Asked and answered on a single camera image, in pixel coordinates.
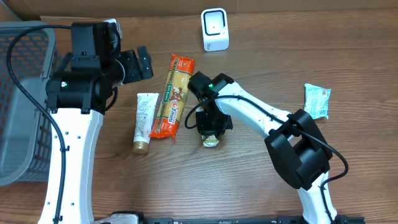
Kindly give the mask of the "white Pantene conditioner tube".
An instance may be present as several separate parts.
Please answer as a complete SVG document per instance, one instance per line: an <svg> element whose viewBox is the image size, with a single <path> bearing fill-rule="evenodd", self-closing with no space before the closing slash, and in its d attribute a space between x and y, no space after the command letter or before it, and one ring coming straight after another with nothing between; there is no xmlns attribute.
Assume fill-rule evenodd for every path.
<svg viewBox="0 0 398 224"><path fill-rule="evenodd" d="M136 125L133 139L133 153L147 154L149 152L150 133L154 121L158 93L138 93Z"/></svg>

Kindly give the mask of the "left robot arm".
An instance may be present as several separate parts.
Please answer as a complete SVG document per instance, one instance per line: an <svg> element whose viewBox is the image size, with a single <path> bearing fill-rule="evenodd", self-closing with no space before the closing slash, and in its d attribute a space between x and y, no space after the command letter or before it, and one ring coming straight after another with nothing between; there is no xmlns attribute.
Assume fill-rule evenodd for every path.
<svg viewBox="0 0 398 224"><path fill-rule="evenodd" d="M96 143L118 86L153 77L145 47L121 50L115 19L75 22L72 51L45 91L52 125L52 153L41 223L93 223L91 190Z"/></svg>

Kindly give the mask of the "red spaghetti packet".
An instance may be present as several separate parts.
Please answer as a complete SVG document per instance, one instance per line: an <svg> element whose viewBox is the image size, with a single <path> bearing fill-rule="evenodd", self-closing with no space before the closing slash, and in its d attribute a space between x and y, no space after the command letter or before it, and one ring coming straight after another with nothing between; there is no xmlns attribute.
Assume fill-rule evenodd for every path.
<svg viewBox="0 0 398 224"><path fill-rule="evenodd" d="M150 138L176 137L188 98L188 82L193 75L195 60L172 54L160 107L149 134Z"/></svg>

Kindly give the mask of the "green yellow snack packet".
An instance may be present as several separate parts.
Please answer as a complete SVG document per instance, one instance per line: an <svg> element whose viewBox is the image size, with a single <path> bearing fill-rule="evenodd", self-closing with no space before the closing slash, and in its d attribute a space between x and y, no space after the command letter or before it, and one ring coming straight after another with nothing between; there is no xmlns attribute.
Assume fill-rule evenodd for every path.
<svg viewBox="0 0 398 224"><path fill-rule="evenodd" d="M216 147L219 144L219 139L214 135L209 136L201 136L201 140L203 142L204 147Z"/></svg>

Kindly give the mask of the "mint green wipes packet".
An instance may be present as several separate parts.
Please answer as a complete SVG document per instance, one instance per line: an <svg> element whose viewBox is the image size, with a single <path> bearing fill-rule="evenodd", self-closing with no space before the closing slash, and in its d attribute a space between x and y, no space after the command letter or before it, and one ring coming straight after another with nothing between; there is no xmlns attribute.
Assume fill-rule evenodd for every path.
<svg viewBox="0 0 398 224"><path fill-rule="evenodd" d="M322 88L309 83L304 84L304 87L304 111L306 111L313 119L328 119L328 102L331 95L331 89Z"/></svg>

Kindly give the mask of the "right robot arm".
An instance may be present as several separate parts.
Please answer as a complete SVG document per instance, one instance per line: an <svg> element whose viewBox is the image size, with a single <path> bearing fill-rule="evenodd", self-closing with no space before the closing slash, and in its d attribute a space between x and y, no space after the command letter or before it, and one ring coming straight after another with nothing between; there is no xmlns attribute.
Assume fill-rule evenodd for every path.
<svg viewBox="0 0 398 224"><path fill-rule="evenodd" d="M264 138L274 169L297 189L303 219L307 223L336 222L338 214L327 184L332 150L306 111L290 113L274 108L223 73L211 79L196 72L188 89L199 100L191 113L203 141L219 140L233 128L233 118L240 120Z"/></svg>

